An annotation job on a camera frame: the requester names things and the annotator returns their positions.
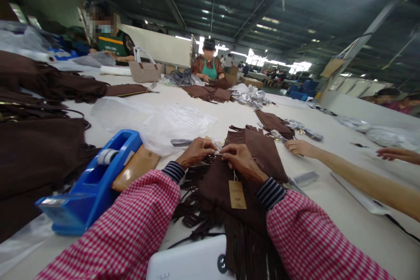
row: brown jacket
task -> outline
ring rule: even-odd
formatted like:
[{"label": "brown jacket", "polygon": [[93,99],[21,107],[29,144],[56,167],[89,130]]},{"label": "brown jacket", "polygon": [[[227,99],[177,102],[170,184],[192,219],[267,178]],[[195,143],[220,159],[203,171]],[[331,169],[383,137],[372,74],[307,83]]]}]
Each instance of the brown jacket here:
[{"label": "brown jacket", "polygon": [[[192,73],[198,74],[203,72],[204,68],[204,62],[206,62],[206,59],[203,55],[199,55],[196,60],[194,60],[194,63],[192,64]],[[216,67],[217,77],[219,77],[223,71],[222,63],[220,62],[219,58],[214,58],[214,66]],[[207,61],[207,68],[213,69],[213,62],[210,60],[210,62]]]}]

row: ceiling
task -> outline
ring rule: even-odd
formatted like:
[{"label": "ceiling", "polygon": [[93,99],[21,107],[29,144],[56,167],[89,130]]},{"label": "ceiling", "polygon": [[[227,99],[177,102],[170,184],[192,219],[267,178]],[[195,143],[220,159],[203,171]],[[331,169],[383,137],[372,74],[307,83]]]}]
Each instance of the ceiling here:
[{"label": "ceiling", "polygon": [[[129,19],[164,25],[172,34],[209,36],[263,55],[306,60],[321,72],[333,55],[362,35],[390,0],[108,0]],[[412,38],[420,0],[403,0],[359,52],[348,71],[420,89],[420,37]]]}]

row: hand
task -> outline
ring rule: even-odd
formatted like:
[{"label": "hand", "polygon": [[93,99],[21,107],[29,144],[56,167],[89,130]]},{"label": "hand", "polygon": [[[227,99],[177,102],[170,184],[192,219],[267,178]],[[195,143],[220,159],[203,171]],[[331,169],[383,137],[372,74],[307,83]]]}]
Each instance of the hand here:
[{"label": "hand", "polygon": [[247,181],[259,188],[268,180],[268,176],[258,167],[245,144],[229,144],[222,153],[222,161],[227,161],[230,169],[237,169]]},{"label": "hand", "polygon": [[213,155],[217,147],[209,139],[195,138],[185,152],[175,161],[185,170],[200,163],[207,155]]},{"label": "hand", "polygon": [[205,81],[205,82],[210,82],[210,78],[208,75],[206,74],[202,74],[202,73],[197,73],[197,75],[201,80]]},{"label": "hand", "polygon": [[112,52],[112,51],[110,51],[110,50],[104,50],[104,53],[105,54],[107,54],[108,56],[111,56],[112,58],[114,58],[115,60],[117,60],[118,59],[118,56],[114,53],[114,52]]},{"label": "hand", "polygon": [[378,153],[379,157],[382,157],[382,160],[393,161],[398,159],[412,164],[420,165],[420,154],[408,149],[388,147],[379,149],[376,152]]},{"label": "hand", "polygon": [[284,145],[294,155],[303,155],[308,158],[318,159],[322,152],[324,152],[323,149],[320,149],[304,140],[289,140]]}]

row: navy striped sleeve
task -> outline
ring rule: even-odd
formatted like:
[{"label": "navy striped sleeve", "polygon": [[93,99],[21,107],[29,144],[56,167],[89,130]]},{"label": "navy striped sleeve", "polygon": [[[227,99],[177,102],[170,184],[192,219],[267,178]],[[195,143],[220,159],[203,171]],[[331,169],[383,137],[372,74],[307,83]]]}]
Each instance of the navy striped sleeve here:
[{"label": "navy striped sleeve", "polygon": [[185,170],[175,161],[170,161],[162,172],[168,175],[177,184],[179,184],[181,178],[185,175]]},{"label": "navy striped sleeve", "polygon": [[286,195],[282,186],[270,177],[256,192],[256,197],[260,200],[266,211],[271,210]]}]

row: kraft paper tag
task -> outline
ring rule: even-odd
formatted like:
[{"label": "kraft paper tag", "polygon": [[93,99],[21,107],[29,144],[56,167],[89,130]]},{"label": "kraft paper tag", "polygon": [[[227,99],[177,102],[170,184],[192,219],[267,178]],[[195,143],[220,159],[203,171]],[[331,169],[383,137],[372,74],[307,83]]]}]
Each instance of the kraft paper tag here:
[{"label": "kraft paper tag", "polygon": [[231,205],[233,209],[246,210],[244,190],[241,182],[229,181],[229,194],[231,196]]}]

